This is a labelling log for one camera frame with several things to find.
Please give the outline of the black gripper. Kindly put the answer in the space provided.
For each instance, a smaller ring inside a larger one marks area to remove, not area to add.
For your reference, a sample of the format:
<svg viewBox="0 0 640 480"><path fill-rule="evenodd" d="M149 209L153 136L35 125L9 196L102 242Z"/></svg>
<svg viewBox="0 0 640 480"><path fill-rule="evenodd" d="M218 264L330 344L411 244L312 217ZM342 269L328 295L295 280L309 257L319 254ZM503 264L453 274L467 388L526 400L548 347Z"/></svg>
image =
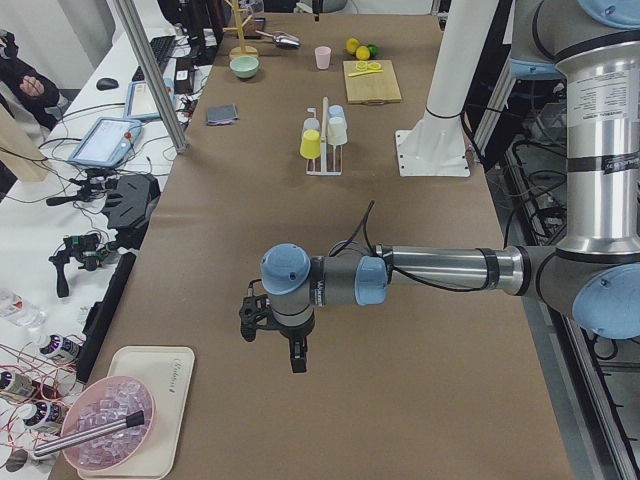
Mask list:
<svg viewBox="0 0 640 480"><path fill-rule="evenodd" d="M266 294L250 294L243 299L239 310L240 334L246 342L253 342L259 330L273 329L273 314ZM289 339L290 364L294 374L307 372L307 338Z"/></svg>

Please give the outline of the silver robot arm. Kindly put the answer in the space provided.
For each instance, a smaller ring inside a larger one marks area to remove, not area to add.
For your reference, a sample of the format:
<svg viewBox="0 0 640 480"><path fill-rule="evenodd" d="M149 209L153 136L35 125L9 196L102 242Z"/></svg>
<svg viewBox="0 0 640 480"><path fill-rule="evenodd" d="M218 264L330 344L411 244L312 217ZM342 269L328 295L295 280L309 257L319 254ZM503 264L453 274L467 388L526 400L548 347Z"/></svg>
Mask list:
<svg viewBox="0 0 640 480"><path fill-rule="evenodd" d="M302 373L316 308L379 304L401 279L460 293L499 289L535 298L601 337L638 335L639 5L518 1L513 13L511 75L567 83L566 138L543 141L566 163L564 237L499 250L346 239L317 257L279 244L260 263L264 293L240 308L245 340L280 332Z"/></svg>

